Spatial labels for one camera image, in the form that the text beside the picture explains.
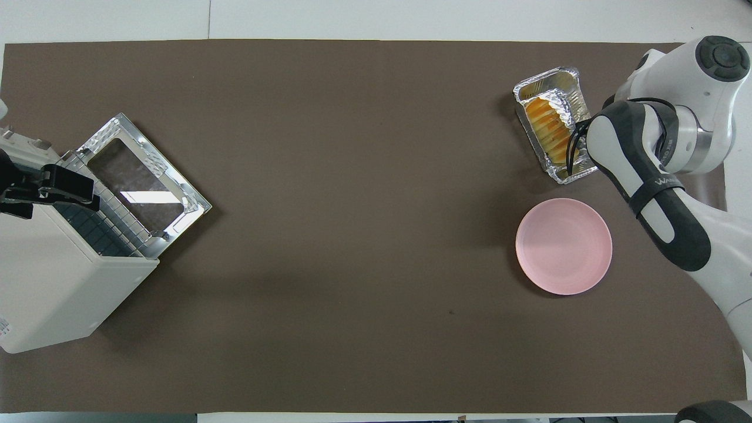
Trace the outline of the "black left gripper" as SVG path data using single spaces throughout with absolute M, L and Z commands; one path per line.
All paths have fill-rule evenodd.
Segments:
M 26 189 L 28 195 L 8 190 Z M 30 220 L 35 204 L 75 204 L 91 211 L 100 210 L 100 197 L 94 194 L 94 180 L 56 164 L 41 166 L 37 172 L 19 169 L 1 149 L 1 213 Z

